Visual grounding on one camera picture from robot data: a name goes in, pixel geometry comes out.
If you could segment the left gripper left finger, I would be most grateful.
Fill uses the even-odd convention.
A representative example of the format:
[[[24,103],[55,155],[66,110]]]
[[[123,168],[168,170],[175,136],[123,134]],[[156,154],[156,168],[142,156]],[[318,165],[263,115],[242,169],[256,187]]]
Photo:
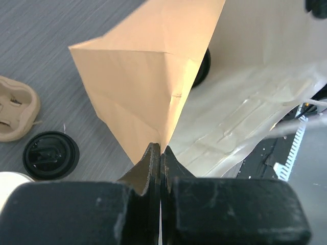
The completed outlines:
[[[160,147],[115,182],[32,182],[1,212],[1,244],[158,244]]]

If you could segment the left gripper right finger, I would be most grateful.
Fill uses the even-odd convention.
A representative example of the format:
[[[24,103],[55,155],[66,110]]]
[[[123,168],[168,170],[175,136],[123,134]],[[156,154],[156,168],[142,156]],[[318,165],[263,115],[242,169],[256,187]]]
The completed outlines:
[[[197,178],[166,148],[161,166],[163,244],[308,244],[309,222],[280,180]]]

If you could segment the black coffee cup lid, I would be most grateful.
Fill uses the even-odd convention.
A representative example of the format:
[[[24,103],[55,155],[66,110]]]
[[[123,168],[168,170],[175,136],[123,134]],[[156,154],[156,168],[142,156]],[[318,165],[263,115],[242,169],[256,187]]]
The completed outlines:
[[[199,71],[196,75],[195,81],[193,82],[192,89],[200,85],[209,73],[211,67],[211,54],[209,49],[206,50],[202,63],[200,65]]]

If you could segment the brown paper bag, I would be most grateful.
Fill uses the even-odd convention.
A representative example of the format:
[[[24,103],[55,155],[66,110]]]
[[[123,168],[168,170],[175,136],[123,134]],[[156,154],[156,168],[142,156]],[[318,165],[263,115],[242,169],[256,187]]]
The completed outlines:
[[[69,50],[133,163],[158,143],[197,176],[223,175],[326,84],[326,19],[304,1],[146,1]]]

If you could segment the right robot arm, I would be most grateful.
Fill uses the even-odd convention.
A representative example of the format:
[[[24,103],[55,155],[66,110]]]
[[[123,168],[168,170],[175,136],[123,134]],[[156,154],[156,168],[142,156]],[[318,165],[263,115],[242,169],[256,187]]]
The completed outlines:
[[[327,0],[305,0],[305,9],[315,18],[327,18]]]

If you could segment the stack of black lids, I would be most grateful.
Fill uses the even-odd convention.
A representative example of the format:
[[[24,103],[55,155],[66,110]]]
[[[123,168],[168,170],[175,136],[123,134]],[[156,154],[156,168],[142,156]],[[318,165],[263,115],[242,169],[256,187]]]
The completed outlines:
[[[24,168],[36,180],[57,180],[68,176],[75,170],[79,158],[76,142],[58,131],[35,135],[22,154]]]

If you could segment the stack of paper cups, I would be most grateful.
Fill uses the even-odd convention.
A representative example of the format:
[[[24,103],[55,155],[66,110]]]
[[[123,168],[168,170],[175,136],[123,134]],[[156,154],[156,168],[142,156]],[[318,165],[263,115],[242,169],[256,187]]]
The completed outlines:
[[[0,172],[0,207],[1,211],[3,207],[5,206],[9,196],[11,193],[20,185],[23,185],[25,183],[34,182],[34,180],[22,173],[18,172],[11,172],[11,171],[2,171]]]

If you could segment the cardboard cup carrier stack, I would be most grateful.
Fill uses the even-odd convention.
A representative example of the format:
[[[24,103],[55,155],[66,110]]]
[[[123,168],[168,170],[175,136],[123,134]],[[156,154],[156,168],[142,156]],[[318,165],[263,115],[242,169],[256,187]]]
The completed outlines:
[[[40,111],[38,94],[27,84],[1,76],[1,142],[24,137]]]

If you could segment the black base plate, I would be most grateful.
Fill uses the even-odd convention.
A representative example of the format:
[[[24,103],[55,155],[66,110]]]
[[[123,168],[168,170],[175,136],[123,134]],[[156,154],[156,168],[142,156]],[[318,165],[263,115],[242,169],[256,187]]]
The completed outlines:
[[[278,179],[273,166],[286,152],[282,150],[288,143],[284,138],[295,134],[301,116],[307,117],[308,122],[304,123],[305,134],[288,181],[304,176],[305,172],[312,174],[320,169],[318,160],[326,159],[326,108],[300,105],[282,120],[283,124],[291,126],[286,134],[263,139],[241,163],[231,169],[230,176],[238,179]]]

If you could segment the aluminium frame rail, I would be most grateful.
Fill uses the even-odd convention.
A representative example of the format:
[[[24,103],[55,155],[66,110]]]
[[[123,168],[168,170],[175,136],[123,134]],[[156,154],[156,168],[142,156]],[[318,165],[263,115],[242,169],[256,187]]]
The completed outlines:
[[[288,140],[286,146],[282,147],[282,150],[285,150],[286,152],[282,156],[282,159],[276,161],[273,166],[273,170],[275,171],[277,178],[286,182],[289,180],[292,173],[292,169],[306,130],[304,123],[308,122],[308,118],[301,116],[298,120],[300,121],[300,126],[295,134],[284,138],[284,140]]]

